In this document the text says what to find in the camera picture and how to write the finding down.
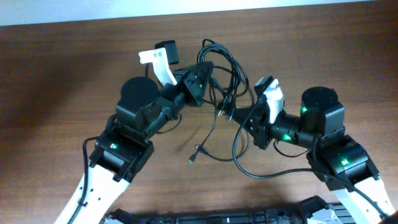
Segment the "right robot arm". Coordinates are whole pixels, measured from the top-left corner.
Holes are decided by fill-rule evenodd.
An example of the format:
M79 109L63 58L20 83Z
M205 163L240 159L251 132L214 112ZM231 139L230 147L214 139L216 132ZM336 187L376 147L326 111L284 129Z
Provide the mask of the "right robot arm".
M299 116L285 112L279 86L257 89L257 102L232 114L239 132L248 131L258 147L282 141L308 149L307 160L356 223L380 223L395 212L384 183L364 147L345 133L345 108L336 91L316 86L302 94Z

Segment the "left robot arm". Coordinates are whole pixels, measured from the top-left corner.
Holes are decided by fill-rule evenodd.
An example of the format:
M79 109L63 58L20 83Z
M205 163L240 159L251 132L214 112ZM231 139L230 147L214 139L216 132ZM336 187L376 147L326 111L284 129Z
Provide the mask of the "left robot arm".
M121 89L115 114L104 131L92 137L94 151L83 141L84 174L57 223L99 223L126 191L154 151L151 137L186 106L201 106L214 69L211 61L176 70L177 84L158 88L155 81L134 77Z

